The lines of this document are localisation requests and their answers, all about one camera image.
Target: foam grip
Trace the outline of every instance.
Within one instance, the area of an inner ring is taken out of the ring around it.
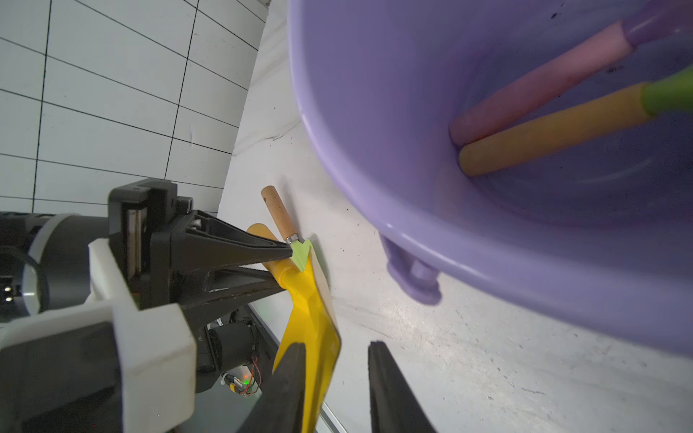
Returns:
[[[626,87],[468,144],[459,152],[459,166],[468,176],[485,175],[647,122],[654,118],[642,106],[647,85]]]

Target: yellow handle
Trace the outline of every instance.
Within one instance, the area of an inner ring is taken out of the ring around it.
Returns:
[[[642,106],[647,85],[626,87],[470,143],[459,151],[459,166],[468,176],[485,175],[647,122],[654,118]]]
[[[272,232],[264,224],[253,224],[248,228],[247,232],[255,236],[262,236],[266,239],[277,240],[277,238],[274,237],[274,234],[272,234]],[[263,263],[263,266],[270,271],[274,279],[277,280],[277,283],[283,289],[286,289],[286,286],[284,285],[284,278],[286,277],[287,272],[290,270],[294,270],[296,272],[299,271],[293,260],[290,258],[284,258],[283,260],[277,260],[274,262],[265,262]]]

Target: yellow dustpan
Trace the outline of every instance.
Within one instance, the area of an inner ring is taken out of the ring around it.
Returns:
[[[248,233],[277,240],[264,224],[253,224]],[[291,294],[294,308],[289,317],[284,337],[281,339],[274,368],[292,343],[306,345],[306,393],[302,433],[315,430],[320,405],[330,386],[342,340],[337,331],[337,322],[332,310],[332,299],[327,292],[324,276],[313,271],[317,263],[315,251],[310,249],[306,270],[299,272],[290,258],[267,262],[263,265],[277,283]]]

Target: tile grout line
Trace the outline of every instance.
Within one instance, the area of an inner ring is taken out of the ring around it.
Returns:
[[[12,45],[20,46],[20,47],[22,47],[22,48],[24,48],[24,49],[27,49],[27,50],[29,50],[29,51],[33,51],[34,53],[38,53],[38,54],[40,54],[40,55],[45,55],[45,54],[43,54],[41,51],[35,50],[35,49],[33,49],[33,48],[29,48],[29,47],[26,46],[26,45],[18,44],[18,43],[14,42],[14,41],[10,41],[9,39],[7,39],[7,38],[5,38],[5,37],[0,36],[0,40],[5,41],[5,42],[8,42],[8,43],[10,43],[10,44],[12,44]]]
[[[31,200],[29,197],[15,197],[13,195],[0,195],[0,198],[12,198],[16,200]],[[57,202],[57,203],[77,203],[77,204],[95,204],[96,206],[108,206],[107,203],[93,203],[93,202],[76,202],[73,200],[56,200],[52,198],[37,198],[39,202]],[[205,213],[218,213],[219,210],[217,211],[202,211]]]
[[[35,101],[37,101],[37,102],[41,102],[40,99],[32,98],[31,96],[27,96],[27,95],[18,94],[17,92],[5,90],[5,89],[0,89],[0,91],[4,91],[4,92],[9,93],[9,94],[11,94],[11,95],[21,96],[21,97],[23,97],[23,98],[35,100]],[[196,142],[194,142],[194,141],[179,139],[179,138],[177,138],[176,136],[171,136],[171,135],[168,135],[168,134],[163,134],[163,133],[161,133],[161,132],[156,132],[156,131],[148,130],[148,129],[143,128],[143,127],[141,127],[141,126],[130,125],[129,123],[124,123],[124,122],[120,122],[120,121],[115,121],[115,120],[113,120],[112,118],[102,117],[102,116],[99,116],[99,115],[97,115],[97,114],[92,114],[92,113],[83,112],[83,111],[81,111],[81,110],[79,110],[79,109],[76,109],[76,108],[66,107],[66,106],[64,106],[64,105],[55,104],[55,103],[50,103],[50,102],[48,102],[48,101],[43,101],[43,102],[44,102],[45,104],[47,104],[47,105],[52,105],[52,106],[54,106],[54,107],[59,107],[59,108],[62,108],[62,109],[68,109],[68,110],[70,110],[71,112],[76,112],[76,113],[79,113],[79,114],[84,114],[85,116],[96,117],[96,118],[102,119],[102,120],[104,120],[104,121],[109,121],[109,122],[113,122],[113,123],[118,123],[119,125],[123,125],[123,126],[133,127],[133,128],[135,128],[136,130],[142,130],[142,131],[146,131],[146,132],[151,132],[152,134],[161,135],[161,136],[164,136],[164,137],[169,138],[169,139],[176,139],[176,140],[178,140],[178,141],[183,141],[184,143],[190,143],[190,144],[198,145],[198,146],[200,146],[201,148],[207,148],[207,149],[211,149],[211,150],[216,150],[217,152],[226,153],[226,154],[230,154],[230,155],[233,154],[233,152],[227,152],[226,150],[221,150],[221,149],[217,149],[217,148],[212,148],[212,147],[210,147],[210,146],[207,146],[207,145],[204,145],[204,144],[199,144],[199,143],[196,143]],[[226,123],[226,124],[227,124],[228,126],[233,126],[234,128],[238,129],[238,127],[235,126],[235,125],[231,125],[230,123]],[[7,156],[9,156],[9,157],[26,158],[26,157],[21,157],[21,156],[19,156],[19,155],[11,155],[11,154],[4,154],[4,155],[7,155]]]
[[[39,132],[36,138],[36,164],[34,165],[34,190],[31,193],[31,212],[34,211],[34,203],[36,203],[36,179],[39,175],[39,147],[41,146],[41,120],[43,119],[43,96],[46,90],[46,64],[48,63],[48,40],[51,38],[51,12],[53,11],[53,0],[50,0],[48,6],[48,27],[46,29],[46,52],[44,53],[44,77],[41,84],[41,107],[39,108]]]
[[[152,176],[146,176],[146,175],[135,175],[134,173],[125,173],[123,171],[117,171],[117,170],[109,170],[108,168],[97,168],[97,167],[87,167],[87,166],[79,166],[77,164],[70,164],[69,162],[59,162],[59,161],[49,161],[48,159],[39,159],[41,162],[47,162],[49,164],[57,164],[59,166],[68,166],[68,167],[77,167],[77,168],[86,168],[87,170],[95,170],[95,171],[105,171],[107,173],[116,173],[119,175],[126,175],[126,176],[135,176],[135,177],[152,177]],[[223,186],[212,186],[212,185],[202,185],[202,184],[194,184],[193,182],[185,182],[182,180],[173,180],[173,179],[167,179],[170,180],[176,184],[186,184],[186,185],[195,185],[195,186],[202,186],[205,188],[214,188],[214,189],[224,189]]]
[[[97,10],[97,9],[92,8],[91,6],[89,6],[89,5],[87,5],[87,4],[82,3],[80,0],[74,0],[74,1],[75,1],[76,3],[79,3],[80,5],[82,5],[82,6],[86,7],[86,8],[88,8],[88,9],[93,10],[94,12],[98,13],[99,15],[102,15],[102,16],[104,16],[104,17],[110,19],[110,20],[113,21],[114,23],[118,23],[118,24],[120,24],[121,26],[125,27],[126,29],[128,29],[128,30],[130,30],[130,31],[132,31],[132,32],[135,32],[135,33],[137,33],[138,35],[140,35],[140,36],[142,36],[142,37],[144,37],[144,38],[146,38],[146,39],[149,39],[150,41],[154,42],[156,45],[160,45],[160,46],[162,46],[163,48],[166,48],[167,50],[169,50],[169,51],[172,52],[172,53],[178,54],[179,56],[185,57],[186,59],[188,59],[188,58],[190,57],[190,47],[188,47],[188,55],[187,55],[187,56],[183,56],[183,55],[182,55],[181,53],[179,53],[178,51],[176,51],[176,50],[174,50],[174,49],[171,49],[171,48],[168,48],[166,45],[162,44],[161,42],[158,42],[158,41],[152,39],[151,37],[148,37],[148,36],[145,35],[144,33],[141,33],[141,32],[139,32],[139,31],[133,29],[133,28],[130,27],[130,26],[126,26],[125,24],[121,23],[121,22],[118,21],[117,19],[109,17],[109,16],[106,15],[105,13],[103,13],[103,12]],[[198,8],[195,7],[195,15],[197,15],[197,13],[198,13]],[[202,12],[202,11],[200,11],[200,13],[203,14],[205,17],[207,17],[207,18],[211,19],[212,21],[214,21],[214,19],[213,19],[212,17],[210,17],[209,15],[207,15],[206,13],[204,13],[204,12]],[[254,46],[250,45],[250,43],[248,43],[248,42],[247,42],[245,39],[243,39],[242,37],[238,36],[237,34],[235,34],[235,33],[232,32],[232,31],[230,31],[228,28],[222,26],[222,25],[219,24],[217,21],[214,21],[214,22],[217,23],[219,26],[221,26],[223,29],[225,29],[227,32],[231,33],[233,36],[236,36],[238,39],[244,41],[246,44],[248,44],[250,47],[252,47],[255,51],[258,51],[257,48],[255,48]]]
[[[171,132],[171,144],[168,147],[168,157],[166,158],[166,169],[164,170],[164,179],[168,174],[168,163],[171,161],[171,149],[173,149],[173,136],[175,135],[175,126],[178,122],[178,111],[180,111],[180,100],[183,99],[183,86],[185,85],[185,73],[188,70],[188,58],[190,57],[190,48],[193,46],[193,35],[195,34],[195,21],[198,19],[198,7],[195,7],[195,15],[193,15],[193,28],[190,30],[190,43],[188,43],[188,55],[185,56],[185,67],[183,68],[183,80],[180,83],[180,95],[178,95],[178,106],[175,109],[175,118],[173,119],[173,131]]]
[[[248,9],[248,12],[250,12],[250,13],[252,13],[253,15],[255,15],[256,17],[258,17],[257,14],[256,14],[255,12],[253,12],[252,10],[250,10],[250,8],[248,8],[246,5],[244,5],[243,3],[241,3],[240,0],[236,0],[236,1],[237,1],[238,4],[240,4],[242,7]],[[262,19],[262,18],[260,18],[260,17],[258,17],[258,19],[259,19],[260,21],[262,21],[263,23],[265,23],[265,24],[267,23],[264,19]]]
[[[257,48],[255,48],[255,47],[252,46],[250,43],[248,43],[248,41],[246,41],[246,40],[243,39],[242,37],[238,36],[238,35],[235,34],[234,32],[230,31],[228,28],[222,26],[222,24],[221,24],[219,21],[217,21],[217,20],[215,20],[214,18],[210,17],[208,14],[202,12],[201,10],[200,10],[200,13],[203,14],[205,17],[211,19],[211,20],[214,21],[215,23],[217,23],[219,26],[221,26],[221,28],[225,29],[227,32],[231,33],[233,36],[236,36],[238,39],[244,41],[250,48],[254,49],[255,51],[259,51]]]
[[[29,50],[29,51],[34,51],[34,52],[36,52],[36,53],[39,53],[40,55],[44,55],[41,51],[36,51],[36,50],[34,50],[34,49],[28,48],[27,46],[20,45],[20,44],[18,44],[18,43],[16,43],[16,42],[12,42],[12,41],[10,41],[10,40],[8,40],[8,39],[4,39],[3,37],[0,37],[0,39],[1,39],[1,40],[4,40],[4,41],[6,41],[6,42],[10,42],[11,44],[20,46],[20,47],[22,47],[22,48],[25,48],[25,49],[27,49],[27,50]],[[115,83],[120,84],[120,85],[122,85],[122,86],[128,87],[128,88],[130,88],[130,89],[132,89],[132,90],[137,90],[137,91],[139,91],[139,92],[141,92],[141,93],[143,93],[143,94],[145,94],[145,95],[153,96],[154,98],[157,98],[157,99],[166,101],[167,103],[176,105],[176,103],[173,102],[173,101],[171,101],[171,100],[162,98],[161,96],[157,96],[157,95],[151,94],[151,93],[149,93],[148,91],[144,91],[144,90],[142,90],[142,89],[138,89],[138,88],[133,87],[133,86],[131,86],[131,85],[127,85],[127,84],[125,84],[124,82],[120,82],[120,81],[118,81],[118,80],[114,80],[113,78],[109,78],[109,77],[107,77],[107,76],[103,76],[103,75],[101,75],[101,74],[99,74],[99,73],[96,73],[96,72],[94,72],[94,71],[90,71],[89,69],[79,67],[79,66],[77,66],[76,64],[72,64],[72,63],[70,63],[70,62],[66,62],[66,61],[64,61],[64,60],[62,60],[62,59],[59,59],[59,58],[57,58],[57,57],[53,57],[52,55],[48,55],[48,58],[53,59],[53,60],[57,60],[58,62],[61,62],[61,63],[68,64],[68,65],[70,65],[70,66],[72,66],[72,67],[75,67],[75,68],[77,68],[77,69],[80,69],[80,70],[82,70],[82,71],[84,71],[84,72],[88,72],[88,73],[94,74],[94,75],[97,76],[97,77],[101,77],[101,78],[104,78],[104,79],[106,79],[106,80],[115,82]],[[241,89],[244,89],[244,90],[247,91],[247,89],[246,89],[245,87],[243,87],[243,86],[241,86],[241,85],[239,85],[239,84],[237,84],[237,83],[235,83],[235,82],[229,80],[228,78],[226,78],[226,77],[224,77],[224,76],[219,75],[218,73],[212,71],[211,69],[208,69],[208,68],[202,66],[201,64],[198,64],[198,63],[195,62],[194,60],[190,60],[190,61],[191,61],[192,63],[195,63],[195,64],[198,65],[199,67],[201,67],[201,68],[203,68],[203,69],[206,69],[207,71],[210,71],[210,72],[212,72],[212,73],[214,73],[214,74],[220,76],[221,78],[224,78],[226,81],[232,82],[232,83],[235,84],[236,86],[239,86]],[[32,96],[23,95],[23,94],[17,93],[16,91],[11,91],[11,90],[6,90],[6,89],[0,89],[0,91],[5,91],[5,92],[7,92],[7,93],[9,93],[9,94],[13,94],[13,95],[17,95],[17,96],[23,96],[24,98],[29,98],[29,99],[33,99],[33,100],[38,100],[38,101],[40,101],[39,98],[33,98]],[[47,101],[46,101],[46,104],[52,104],[52,105],[56,105],[56,106],[58,106],[58,107],[63,107],[63,108],[67,108],[67,109],[73,109],[73,110],[75,110],[75,111],[77,111],[77,112],[79,111],[79,110],[74,109],[74,108],[65,107],[65,106],[63,106],[63,105],[59,105],[59,104],[55,104],[55,103],[50,103],[50,102],[47,102]],[[213,119],[213,120],[215,120],[215,121],[217,121],[217,122],[221,122],[221,123],[224,123],[224,124],[226,124],[226,125],[233,126],[234,128],[238,128],[238,126],[234,125],[233,123],[229,123],[229,122],[220,120],[220,119],[218,119],[218,118],[216,118],[216,117],[210,116],[209,114],[205,114],[205,113],[199,112],[199,111],[197,111],[197,110],[194,110],[194,109],[192,109],[192,108],[186,107],[185,105],[182,105],[182,107],[183,107],[184,109],[189,109],[190,111],[195,112],[195,113],[197,113],[197,114],[200,114],[200,115],[202,115],[202,116],[209,117],[209,118],[211,118],[211,119]],[[91,115],[91,116],[95,116],[95,114],[91,114],[91,113],[86,113],[86,112],[85,112],[85,114],[89,114],[89,115]]]

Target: white tiled wall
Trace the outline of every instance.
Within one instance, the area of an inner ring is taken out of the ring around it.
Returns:
[[[258,0],[0,0],[0,211],[105,215],[160,177],[215,213],[266,19]]]

